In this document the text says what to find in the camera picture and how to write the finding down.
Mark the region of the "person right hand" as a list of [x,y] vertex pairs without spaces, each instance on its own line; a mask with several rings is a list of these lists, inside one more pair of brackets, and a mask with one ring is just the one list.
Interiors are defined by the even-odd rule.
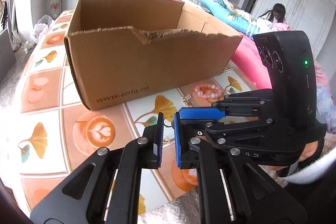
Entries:
[[[302,162],[308,158],[310,158],[311,156],[313,156],[315,154],[315,152],[317,151],[317,148],[318,148],[318,141],[315,141],[313,143],[308,143],[301,156],[299,157],[298,161],[299,162]],[[278,170],[282,170],[284,169],[285,166],[269,166],[269,169],[270,170],[274,170],[274,171],[278,171]]]

